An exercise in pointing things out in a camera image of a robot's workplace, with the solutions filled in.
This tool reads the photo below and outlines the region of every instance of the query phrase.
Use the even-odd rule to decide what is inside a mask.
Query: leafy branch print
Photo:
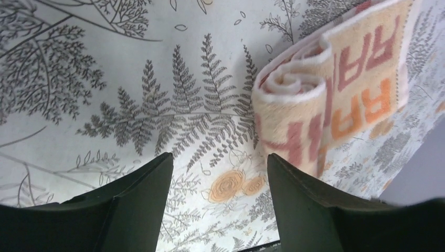
[[[241,251],[244,249],[249,249],[249,248],[258,246],[258,244],[260,243],[260,241],[262,239],[262,236],[260,236],[260,238],[257,238],[257,234],[258,234],[258,232],[255,231],[254,235],[252,236],[252,238],[250,238],[250,240],[247,243],[245,243],[242,239],[239,239],[237,237],[232,237],[234,239],[234,247],[231,251]],[[216,245],[216,243],[214,243],[212,245],[211,251],[212,252],[229,252],[228,249],[218,247]]]
[[[209,151],[213,153],[210,167],[214,167],[229,150],[239,144],[253,140],[258,143],[258,136],[254,131],[254,121],[249,94],[258,71],[250,54],[246,49],[247,77],[242,96],[227,94],[235,86],[225,85],[231,75],[220,76],[225,67],[220,67],[220,60],[212,52],[211,36],[205,36],[205,55],[202,57],[206,68],[205,89],[208,94],[205,100],[199,96],[200,87],[196,85],[196,78],[189,72],[186,62],[181,55],[181,47],[177,45],[173,50],[173,96],[168,97],[167,91],[161,90],[153,69],[153,63],[148,60],[142,77],[143,102],[141,105],[131,99],[130,95],[120,87],[118,98],[120,106],[112,107],[103,102],[100,106],[101,114],[93,115],[91,122],[84,124],[77,134],[89,137],[101,136],[109,138],[114,135],[118,146],[125,146],[130,141],[134,143],[136,152],[142,155],[143,148],[154,140],[155,154],[159,155],[171,146],[173,156],[177,158],[186,148],[200,143],[198,150],[187,164],[189,171],[195,163]],[[230,104],[230,100],[238,100],[239,104]],[[202,108],[212,108],[209,112],[201,112]],[[234,108],[237,114],[224,113],[224,109]]]
[[[224,75],[219,77],[226,67],[219,67],[221,60],[216,58],[216,54],[212,52],[213,46],[211,45],[211,34],[204,36],[203,47],[201,47],[204,55],[201,56],[204,63],[201,64],[205,68],[203,75],[209,78],[203,80],[205,84],[204,89],[207,91],[205,94],[206,104],[204,107],[210,112],[223,112],[226,109],[234,107],[231,104],[232,99],[236,99],[236,94],[228,94],[232,90],[236,89],[234,85],[223,86],[223,84],[232,78],[232,75]]]
[[[335,172],[335,176],[339,179],[351,179],[354,175],[360,174],[363,171],[363,164],[357,164],[354,162],[349,167],[342,167],[340,170]]]
[[[136,166],[141,163],[135,160],[133,165],[120,165],[120,158],[116,154],[108,156],[107,152],[103,154],[98,150],[96,154],[91,151],[85,156],[78,155],[76,158],[76,166],[66,171],[57,171],[57,174],[75,174],[75,173],[93,173],[99,175],[99,186],[106,185],[110,182],[123,177],[135,170]]]
[[[141,106],[120,87],[118,89],[118,99],[120,103],[119,112],[109,104],[101,103],[101,115],[93,115],[90,123],[85,123],[83,129],[77,130],[77,134],[102,138],[108,138],[114,133],[114,138],[118,146],[125,146],[132,141],[136,152],[142,155],[143,148],[152,140],[152,131],[163,121],[157,120],[159,116],[170,111],[170,107],[165,107],[169,101],[166,98],[167,92],[161,91],[161,85],[154,78],[153,64],[147,60],[143,70],[142,89],[143,103]]]
[[[16,38],[27,37],[49,26],[37,17],[37,6],[23,0],[3,0],[0,2],[0,52],[5,52],[9,42]]]
[[[187,164],[187,171],[189,171],[208,151],[216,148],[216,143],[220,143],[222,149],[217,148],[217,152],[213,154],[214,158],[210,160],[210,167],[215,167],[224,155],[229,154],[229,150],[234,148],[233,145],[238,147],[235,134],[236,125],[232,116],[217,115],[208,117],[208,123],[208,131],[206,132],[205,139],[199,145]]]
[[[187,231],[191,223],[201,219],[202,215],[198,209],[183,209],[186,196],[198,193],[197,186],[200,184],[201,180],[197,175],[172,177],[159,240],[172,243]]]
[[[199,229],[195,229],[189,233],[187,233],[183,239],[179,239],[175,242],[175,247],[170,249],[168,252],[191,252],[188,248],[189,245],[193,243],[204,243],[208,244],[215,236],[224,237],[227,235],[227,231],[229,230],[242,230],[248,224],[249,221],[244,220],[235,220],[221,227],[221,222],[216,222],[210,225],[206,231],[200,232]]]
[[[250,221],[253,222],[257,218],[261,217],[264,223],[268,221],[273,222],[266,227],[266,230],[277,230],[277,221],[275,220],[275,211],[272,204],[272,194],[270,189],[261,193],[258,198],[255,199],[255,204],[249,211]]]
[[[128,37],[144,38],[149,26],[147,18],[149,12],[146,7],[152,0],[66,0],[63,3],[45,0],[45,2],[49,2],[50,6],[93,6],[112,27],[112,31]]]
[[[54,198],[54,193],[47,191],[44,187],[33,184],[28,165],[23,163],[23,166],[26,173],[19,183],[0,185],[0,191],[11,190],[14,192],[12,196],[0,198],[0,204],[21,208],[50,203]]]
[[[237,125],[237,139],[243,144],[244,141],[247,142],[248,139],[253,140],[253,148],[256,149],[259,137],[255,130],[255,120],[253,119],[253,105],[252,105],[252,88],[255,82],[258,68],[255,66],[252,60],[252,56],[244,45],[244,53],[246,54],[246,77],[243,86],[243,93],[240,94],[238,103],[234,111],[236,114],[240,115],[240,121]]]
[[[323,25],[341,16],[366,0],[306,0],[308,8],[304,11],[304,21],[300,24],[300,38],[304,38]]]
[[[414,26],[406,60],[409,72],[408,82],[422,72],[431,55],[436,51],[436,42],[442,34],[441,30],[436,31],[439,17],[433,16],[432,11],[433,7],[430,7],[426,13],[421,13]]]
[[[181,56],[180,45],[176,45],[173,53],[173,95],[172,106],[176,113],[192,113],[203,106],[202,98],[197,96],[201,87],[195,88],[196,79],[188,72],[188,67]]]
[[[23,112],[29,116],[39,112],[59,124],[63,114],[76,119],[79,102],[91,104],[92,89],[102,90],[106,84],[102,70],[94,68],[94,58],[84,53],[79,41],[83,36],[78,26],[59,26],[5,56],[0,63],[0,125],[9,114]]]
[[[147,60],[142,76],[143,103],[142,112],[148,116],[160,116],[171,110],[171,107],[163,106],[170,101],[167,91],[161,91],[161,84],[154,78],[153,63]]]
[[[268,27],[269,31],[277,29],[278,32],[282,33],[283,41],[292,42],[294,44],[293,30],[292,30],[292,19],[300,15],[299,9],[301,4],[295,5],[295,0],[274,0],[274,6],[280,7],[280,9],[285,12],[285,22],[281,21],[281,17],[277,15],[272,16],[269,14],[269,18],[260,22],[261,29]]]

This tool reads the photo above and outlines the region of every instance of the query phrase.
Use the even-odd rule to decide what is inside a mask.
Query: fern frond
[[[151,141],[151,131],[154,129],[155,121],[151,118],[136,119],[131,125],[131,138],[139,156],[142,156],[143,148]]]
[[[215,118],[210,119],[210,128],[206,132],[205,140],[199,145],[198,149],[193,154],[191,160],[187,164],[187,171],[189,171],[193,165],[201,159],[207,152],[211,151],[212,148],[216,148],[216,143],[222,143],[226,141],[231,144],[230,138],[235,134],[236,125],[229,115],[218,115]]]
[[[156,83],[154,78],[153,64],[151,60],[147,60],[144,68],[144,76],[142,76],[143,103],[142,112],[147,116],[160,116],[170,111],[171,107],[162,108],[170,98],[167,91],[161,91],[161,84]]]
[[[243,240],[236,238],[236,237],[233,237],[233,239],[235,242],[234,248],[232,249],[233,251],[240,251],[240,250],[243,250],[243,248],[245,248]]]
[[[160,155],[169,141],[178,135],[179,131],[182,131],[185,123],[186,119],[178,115],[169,115],[158,119],[156,124],[159,130],[159,138],[155,147],[156,156]]]
[[[243,86],[243,91],[238,99],[238,103],[236,104],[236,108],[234,111],[236,114],[242,117],[253,117],[253,106],[252,106],[252,88],[253,83],[255,82],[255,78],[257,76],[258,68],[255,66],[252,60],[252,56],[250,55],[247,46],[244,45],[244,53],[246,54],[246,77]]]
[[[187,114],[196,111],[203,106],[202,98],[198,96],[201,87],[195,88],[196,79],[188,72],[181,56],[181,47],[176,45],[173,53],[173,79],[174,92],[171,101],[173,110],[176,113]]]
[[[226,83],[232,75],[220,75],[227,70],[227,67],[219,66],[221,60],[216,58],[216,54],[213,53],[213,46],[211,45],[211,34],[204,36],[203,46],[201,47],[204,55],[201,56],[204,67],[203,75],[208,78],[203,79],[205,84],[208,84],[204,89],[208,92],[204,95],[206,104],[204,107],[210,112],[222,112],[224,110],[233,108],[235,105],[230,103],[233,99],[238,97],[237,94],[230,94],[230,92],[236,89],[236,86],[222,86]]]
[[[192,146],[195,141],[199,140],[199,133],[205,135],[210,128],[209,122],[211,117],[209,114],[198,114],[187,117],[187,122],[183,125],[183,131],[179,134],[173,145],[172,153],[177,158],[185,148]]]

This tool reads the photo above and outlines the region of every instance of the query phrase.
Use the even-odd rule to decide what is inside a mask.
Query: gray leaf print
[[[391,136],[386,139],[383,145],[378,149],[373,161],[376,165],[380,165],[379,171],[383,171],[394,159],[397,152],[402,151],[403,147],[411,138],[410,133],[399,133],[396,137]]]
[[[323,25],[341,16],[366,0],[307,0],[308,9],[304,11],[304,21],[300,24],[300,38],[304,38]]]

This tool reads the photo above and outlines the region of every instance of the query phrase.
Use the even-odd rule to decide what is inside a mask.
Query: towel fabric
[[[252,105],[264,156],[320,176],[328,149],[408,101],[406,56],[421,0],[367,1],[263,68]]]

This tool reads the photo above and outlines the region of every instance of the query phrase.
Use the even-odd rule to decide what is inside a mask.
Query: folded towel
[[[328,149],[408,101],[406,56],[421,0],[371,0],[283,52],[252,92],[264,156],[320,176]]]

